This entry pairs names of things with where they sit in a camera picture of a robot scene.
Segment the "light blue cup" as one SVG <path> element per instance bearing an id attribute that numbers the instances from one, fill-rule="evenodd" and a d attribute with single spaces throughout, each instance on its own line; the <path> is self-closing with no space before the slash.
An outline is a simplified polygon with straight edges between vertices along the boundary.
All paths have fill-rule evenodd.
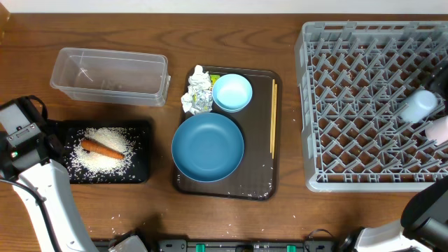
<path id="1" fill-rule="evenodd" d="M 406 123 L 417 123 L 428 116 L 438 105 L 436 96 L 427 90 L 416 90 L 400 103 L 399 117 Z"/>

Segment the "white cup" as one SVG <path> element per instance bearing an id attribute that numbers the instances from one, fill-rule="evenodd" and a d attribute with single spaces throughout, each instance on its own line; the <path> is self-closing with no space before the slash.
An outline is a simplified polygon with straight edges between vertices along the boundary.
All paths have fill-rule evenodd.
<path id="1" fill-rule="evenodd" d="M 448 140 L 448 116 L 434 120 L 425 129 L 426 138 L 439 146 Z"/>

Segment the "white rice pile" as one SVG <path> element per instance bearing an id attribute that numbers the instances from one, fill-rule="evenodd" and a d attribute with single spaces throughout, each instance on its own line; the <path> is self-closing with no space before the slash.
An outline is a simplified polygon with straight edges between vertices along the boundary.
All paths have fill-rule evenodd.
<path id="1" fill-rule="evenodd" d="M 96 176 L 104 178 L 107 175 L 123 176 L 130 169 L 135 168 L 134 158 L 137 156 L 139 144 L 134 128 L 124 127 L 87 127 L 75 129 L 68 136 L 66 148 L 68 150 L 64 161 L 76 179 L 82 176 L 92 179 Z M 123 159 L 108 157 L 81 146 L 84 140 L 93 141 L 123 155 Z"/>

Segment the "orange carrot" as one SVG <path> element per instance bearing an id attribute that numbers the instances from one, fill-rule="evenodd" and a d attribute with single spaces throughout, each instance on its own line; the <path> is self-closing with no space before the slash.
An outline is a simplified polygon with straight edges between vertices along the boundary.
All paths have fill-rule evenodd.
<path id="1" fill-rule="evenodd" d="M 98 153 L 109 158 L 114 158 L 117 160 L 122 160 L 125 158 L 122 153 L 119 153 L 118 151 L 108 148 L 100 143 L 97 143 L 96 141 L 84 139 L 81 141 L 80 145 L 87 151 Z"/>

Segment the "dark blue plate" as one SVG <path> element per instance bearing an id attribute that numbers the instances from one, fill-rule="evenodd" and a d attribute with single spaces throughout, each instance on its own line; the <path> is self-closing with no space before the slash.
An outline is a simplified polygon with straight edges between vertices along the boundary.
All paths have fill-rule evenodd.
<path id="1" fill-rule="evenodd" d="M 223 180 L 240 165 L 244 138 L 238 126 L 218 113 L 185 120 L 172 139 L 171 155 L 178 170 L 194 181 Z"/>

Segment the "light blue bowl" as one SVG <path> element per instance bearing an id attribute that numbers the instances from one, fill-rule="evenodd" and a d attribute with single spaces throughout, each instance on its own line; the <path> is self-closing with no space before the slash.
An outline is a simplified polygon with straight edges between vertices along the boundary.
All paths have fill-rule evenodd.
<path id="1" fill-rule="evenodd" d="M 221 76 L 212 89 L 214 103 L 229 113 L 244 109 L 250 103 L 252 96 L 253 88 L 249 80 L 234 73 Z"/>

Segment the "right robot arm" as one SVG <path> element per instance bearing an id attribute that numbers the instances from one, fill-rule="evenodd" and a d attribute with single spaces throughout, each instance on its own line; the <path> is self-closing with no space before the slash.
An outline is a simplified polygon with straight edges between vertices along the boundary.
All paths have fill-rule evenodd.
<path id="1" fill-rule="evenodd" d="M 439 63 L 400 104 L 399 118 L 417 123 L 447 99 L 447 62 Z M 446 251 L 447 177 L 434 182 L 409 201 L 401 219 L 376 228 L 361 228 L 339 245 L 338 251 Z"/>

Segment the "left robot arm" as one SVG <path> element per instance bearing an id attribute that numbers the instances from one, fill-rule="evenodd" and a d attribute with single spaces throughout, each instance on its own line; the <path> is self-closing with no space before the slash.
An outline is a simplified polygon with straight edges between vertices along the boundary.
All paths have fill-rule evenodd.
<path id="1" fill-rule="evenodd" d="M 1 105 L 1 181 L 22 200 L 42 251 L 146 251 L 134 233 L 102 246 L 93 242 L 76 208 L 67 168 L 57 160 L 64 147 L 37 110 L 34 95 Z"/>

